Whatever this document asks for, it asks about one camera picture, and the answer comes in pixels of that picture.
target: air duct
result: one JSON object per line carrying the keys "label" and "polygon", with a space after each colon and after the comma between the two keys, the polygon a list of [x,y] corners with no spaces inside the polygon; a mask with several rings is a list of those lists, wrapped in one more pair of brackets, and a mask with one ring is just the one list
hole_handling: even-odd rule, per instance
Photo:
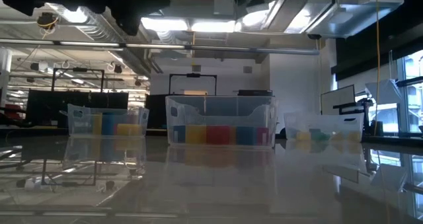
{"label": "air duct", "polygon": [[[66,12],[68,10],[62,5],[48,4],[57,14],[63,16],[65,19],[68,17]],[[102,16],[91,12],[89,9],[79,7],[81,13],[86,16],[86,23],[95,26],[78,26],[78,30],[83,32],[95,42],[125,42],[124,38],[120,36],[109,24],[109,22]],[[138,75],[149,75],[151,70],[145,63],[135,56],[129,49],[124,48],[122,51],[113,52],[120,56],[126,65]]]}

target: ceiling light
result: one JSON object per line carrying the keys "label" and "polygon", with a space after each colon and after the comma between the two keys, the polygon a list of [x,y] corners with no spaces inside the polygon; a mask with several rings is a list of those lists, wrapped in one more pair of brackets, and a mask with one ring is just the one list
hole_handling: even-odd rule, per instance
{"label": "ceiling light", "polygon": [[62,17],[64,17],[67,21],[73,22],[73,23],[82,23],[86,22],[88,19],[88,16],[85,15],[85,13],[81,10],[80,7],[75,12],[72,12],[68,9],[65,9]]}
{"label": "ceiling light", "polygon": [[197,22],[192,25],[194,32],[233,32],[235,21],[229,22]]}
{"label": "ceiling light", "polygon": [[145,29],[163,32],[168,30],[188,30],[188,25],[182,19],[149,19],[141,18]]}
{"label": "ceiling light", "polygon": [[80,80],[80,79],[72,79],[73,82],[75,83],[79,83],[79,84],[83,84],[84,81]]}
{"label": "ceiling light", "polygon": [[257,11],[254,13],[249,13],[244,16],[243,23],[245,26],[252,26],[259,22],[262,22],[268,13],[269,10]]}

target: clear plastic bin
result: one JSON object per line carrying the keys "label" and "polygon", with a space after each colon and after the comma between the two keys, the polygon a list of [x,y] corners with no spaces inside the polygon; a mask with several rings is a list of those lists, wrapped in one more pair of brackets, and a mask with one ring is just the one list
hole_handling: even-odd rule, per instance
{"label": "clear plastic bin", "polygon": [[360,142],[363,114],[316,115],[302,112],[284,114],[286,137],[297,141]]}
{"label": "clear plastic bin", "polygon": [[67,105],[70,136],[145,136],[149,110],[86,108]]}
{"label": "clear plastic bin", "polygon": [[278,101],[271,96],[168,96],[170,144],[271,146]]}

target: red block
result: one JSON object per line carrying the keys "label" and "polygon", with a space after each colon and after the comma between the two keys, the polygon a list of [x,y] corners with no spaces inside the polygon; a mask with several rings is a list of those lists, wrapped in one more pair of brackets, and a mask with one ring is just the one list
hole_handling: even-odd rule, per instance
{"label": "red block", "polygon": [[269,142],[269,129],[257,128],[257,143],[259,145],[266,145]]}
{"label": "red block", "polygon": [[210,145],[228,145],[231,140],[231,129],[229,126],[207,126],[206,133],[206,142]]}

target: table surface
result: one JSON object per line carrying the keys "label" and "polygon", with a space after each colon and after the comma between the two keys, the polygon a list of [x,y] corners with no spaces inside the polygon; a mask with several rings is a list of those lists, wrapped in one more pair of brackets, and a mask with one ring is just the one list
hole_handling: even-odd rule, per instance
{"label": "table surface", "polygon": [[401,188],[409,169],[372,172],[369,164],[377,152],[394,165],[390,153],[403,159],[421,149],[292,141],[273,149],[169,146],[166,137],[6,143],[0,156],[17,152],[0,161],[0,223],[420,222],[420,194]]}

